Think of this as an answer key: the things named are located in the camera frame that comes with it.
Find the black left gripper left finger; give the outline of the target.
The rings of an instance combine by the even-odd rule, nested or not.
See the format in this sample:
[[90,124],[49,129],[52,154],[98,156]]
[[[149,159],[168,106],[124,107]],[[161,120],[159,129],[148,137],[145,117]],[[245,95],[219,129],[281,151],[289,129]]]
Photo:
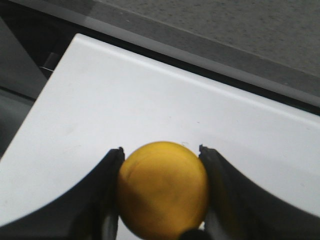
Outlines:
[[114,240],[116,182],[125,160],[111,149],[81,181],[40,209],[0,228],[2,240]]

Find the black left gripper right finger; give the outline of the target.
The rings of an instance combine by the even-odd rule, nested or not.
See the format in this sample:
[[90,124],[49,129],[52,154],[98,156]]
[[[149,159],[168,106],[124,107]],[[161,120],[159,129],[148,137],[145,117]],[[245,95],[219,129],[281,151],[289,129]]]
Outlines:
[[208,176],[204,231],[213,240],[318,240],[320,218],[264,190],[216,149],[199,146]]

